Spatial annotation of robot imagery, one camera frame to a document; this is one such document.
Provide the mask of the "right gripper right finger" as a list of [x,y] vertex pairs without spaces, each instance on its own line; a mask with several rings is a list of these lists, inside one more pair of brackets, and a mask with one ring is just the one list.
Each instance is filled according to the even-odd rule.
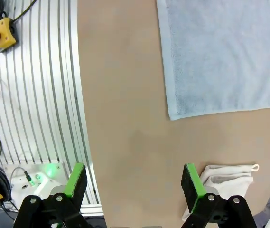
[[181,186],[189,209],[183,228],[205,228],[217,224],[219,228],[255,228],[256,224],[244,197],[232,195],[223,199],[207,192],[193,164],[185,164]]

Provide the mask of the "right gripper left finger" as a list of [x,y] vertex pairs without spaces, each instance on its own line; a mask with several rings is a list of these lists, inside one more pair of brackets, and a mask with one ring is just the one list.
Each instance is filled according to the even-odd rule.
[[87,187],[85,165],[77,163],[63,192],[41,199],[26,196],[14,221],[15,228],[50,228],[62,224],[65,228],[88,228],[90,224],[80,214]]

